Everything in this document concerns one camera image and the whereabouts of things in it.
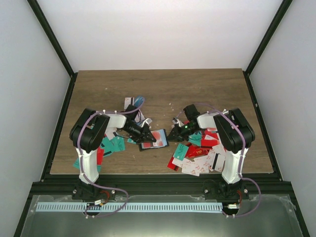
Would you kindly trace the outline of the black leather card holder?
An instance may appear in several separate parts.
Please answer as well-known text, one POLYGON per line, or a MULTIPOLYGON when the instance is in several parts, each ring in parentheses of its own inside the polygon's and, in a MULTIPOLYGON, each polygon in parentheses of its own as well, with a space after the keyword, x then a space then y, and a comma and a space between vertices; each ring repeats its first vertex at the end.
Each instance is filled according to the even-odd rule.
POLYGON ((150 149, 156 149, 156 148, 153 148, 153 142, 145 142, 145 143, 140 143, 139 144, 139 150, 140 151, 145 151, 145 150, 150 150, 150 149))

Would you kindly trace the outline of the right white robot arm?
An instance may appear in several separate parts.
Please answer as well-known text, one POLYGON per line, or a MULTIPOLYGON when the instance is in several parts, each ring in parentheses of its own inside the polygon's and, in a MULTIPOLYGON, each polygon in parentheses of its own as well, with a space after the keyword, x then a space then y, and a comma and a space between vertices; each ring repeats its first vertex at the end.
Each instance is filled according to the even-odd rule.
POLYGON ((237 193, 235 183, 242 179, 242 167, 245 155, 255 140, 255 132, 239 108, 221 112, 215 108, 201 114, 195 104, 183 109, 188 123, 180 126, 175 124, 168 141, 188 141, 189 136, 200 130, 216 128, 220 142, 228 151, 222 177, 226 181, 219 187, 220 195, 230 199, 237 193))

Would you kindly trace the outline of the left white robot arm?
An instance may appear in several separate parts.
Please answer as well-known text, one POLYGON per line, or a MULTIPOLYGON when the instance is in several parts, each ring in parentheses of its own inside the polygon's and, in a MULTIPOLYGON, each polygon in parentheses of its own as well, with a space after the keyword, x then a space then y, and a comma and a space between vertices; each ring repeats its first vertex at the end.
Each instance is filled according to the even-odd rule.
POLYGON ((89 199, 96 199, 101 193, 101 187, 95 183, 99 178, 97 150, 107 129, 121 129, 137 144, 156 141, 146 123, 135 123, 138 112, 139 108, 134 105, 128 105, 122 112, 101 112, 86 108, 71 129, 69 138, 79 156, 79 179, 86 183, 83 193, 89 199))

